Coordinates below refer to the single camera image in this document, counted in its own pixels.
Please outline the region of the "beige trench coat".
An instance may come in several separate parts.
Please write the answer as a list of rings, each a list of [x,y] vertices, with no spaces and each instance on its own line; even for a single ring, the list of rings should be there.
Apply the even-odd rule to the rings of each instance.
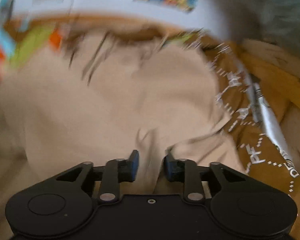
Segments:
[[[243,171],[218,93],[206,56],[174,43],[122,44],[92,31],[74,58],[39,49],[0,83],[0,239],[11,235],[11,195],[84,161],[138,150],[129,193],[167,192],[159,173],[168,147],[176,158]]]

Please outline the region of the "brown patterned PF blanket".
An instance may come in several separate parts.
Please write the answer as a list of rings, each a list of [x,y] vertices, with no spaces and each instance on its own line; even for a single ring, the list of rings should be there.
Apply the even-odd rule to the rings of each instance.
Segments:
[[[198,48],[207,56],[219,84],[216,102],[230,114],[223,131],[233,137],[245,174],[287,193],[296,202],[300,218],[300,174],[263,127],[250,75],[232,46],[202,31],[182,32],[169,41],[185,49]]]

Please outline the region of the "colourful striped bedspread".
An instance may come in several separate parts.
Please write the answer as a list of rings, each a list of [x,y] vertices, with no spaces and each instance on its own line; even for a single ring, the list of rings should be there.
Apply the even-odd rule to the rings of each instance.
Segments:
[[[6,22],[0,26],[0,80],[7,72],[19,69],[42,46],[58,50],[61,43],[55,20]]]

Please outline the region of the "grey curtain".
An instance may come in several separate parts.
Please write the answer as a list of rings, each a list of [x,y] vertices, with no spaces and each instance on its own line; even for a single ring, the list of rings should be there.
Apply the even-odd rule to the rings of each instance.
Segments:
[[[300,58],[300,0],[206,0],[209,29],[223,39],[260,39]]]

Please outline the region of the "wooden bed frame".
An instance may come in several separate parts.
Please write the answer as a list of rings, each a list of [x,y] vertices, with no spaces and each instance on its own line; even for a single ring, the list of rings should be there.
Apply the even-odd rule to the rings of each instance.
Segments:
[[[14,18],[4,24],[4,29],[21,44],[36,27],[45,24],[67,23],[85,28],[106,28],[113,36],[130,42],[143,41],[154,37],[180,37],[186,29],[167,23],[154,22],[146,18],[122,17],[114,15],[53,15],[34,18],[26,31],[21,31],[23,18]],[[242,62],[250,76],[261,84],[262,92],[286,136],[291,161],[300,168],[300,59],[288,54],[278,46],[257,40],[246,39],[242,44],[234,42],[222,44],[212,35],[194,29],[203,50],[217,50],[233,53]]]

